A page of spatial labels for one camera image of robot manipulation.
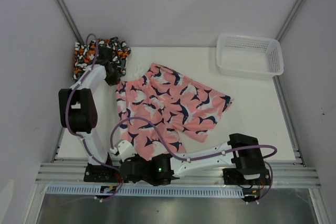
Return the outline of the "orange camouflage shorts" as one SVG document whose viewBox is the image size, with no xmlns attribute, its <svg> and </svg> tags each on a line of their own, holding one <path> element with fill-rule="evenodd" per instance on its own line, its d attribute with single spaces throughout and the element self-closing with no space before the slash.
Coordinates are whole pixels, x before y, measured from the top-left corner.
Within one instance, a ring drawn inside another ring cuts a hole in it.
<svg viewBox="0 0 336 224">
<path fill-rule="evenodd" d="M 131 48 L 118 37 L 92 40 L 88 45 L 76 42 L 72 77 L 78 80 L 90 65 L 102 65 L 106 69 L 106 81 L 116 84 L 126 74 L 130 54 Z"/>
</svg>

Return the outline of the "pink white patterned shorts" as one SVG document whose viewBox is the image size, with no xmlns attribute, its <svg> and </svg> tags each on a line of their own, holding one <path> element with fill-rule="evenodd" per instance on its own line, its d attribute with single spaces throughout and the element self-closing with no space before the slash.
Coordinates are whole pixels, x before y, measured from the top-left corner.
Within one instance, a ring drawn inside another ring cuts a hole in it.
<svg viewBox="0 0 336 224">
<path fill-rule="evenodd" d="M 138 80 L 117 84 L 120 137 L 145 160 L 184 153 L 179 133 L 203 143 L 232 98 L 168 67 L 151 64 Z"/>
</svg>

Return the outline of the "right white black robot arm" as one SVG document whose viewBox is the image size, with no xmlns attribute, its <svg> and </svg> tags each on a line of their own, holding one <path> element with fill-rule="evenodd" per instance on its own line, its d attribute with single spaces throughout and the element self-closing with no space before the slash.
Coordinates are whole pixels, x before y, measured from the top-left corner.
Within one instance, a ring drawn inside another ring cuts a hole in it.
<svg viewBox="0 0 336 224">
<path fill-rule="evenodd" d="M 258 140 L 235 133 L 229 135 L 228 142 L 204 151 L 160 154 L 150 161 L 135 155 L 122 161 L 120 176 L 127 183 L 144 181 L 152 186 L 163 186 L 196 171 L 224 166 L 238 171 L 246 184 L 257 180 L 266 169 Z"/>
</svg>

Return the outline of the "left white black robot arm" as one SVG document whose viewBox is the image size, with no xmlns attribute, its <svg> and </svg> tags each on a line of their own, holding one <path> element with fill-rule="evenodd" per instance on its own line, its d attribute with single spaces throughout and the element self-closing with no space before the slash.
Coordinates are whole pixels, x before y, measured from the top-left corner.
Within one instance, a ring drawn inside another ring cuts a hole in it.
<svg viewBox="0 0 336 224">
<path fill-rule="evenodd" d="M 95 175 L 102 182 L 113 178 L 114 169 L 107 164 L 109 154 L 103 147 L 96 129 L 98 112 L 93 93 L 103 81 L 109 86 L 120 82 L 119 72 L 113 66 L 113 59 L 117 58 L 113 55 L 113 49 L 97 48 L 92 64 L 76 83 L 58 92 L 61 125 L 81 141 L 88 154 L 88 163 L 99 165 Z"/>
</svg>

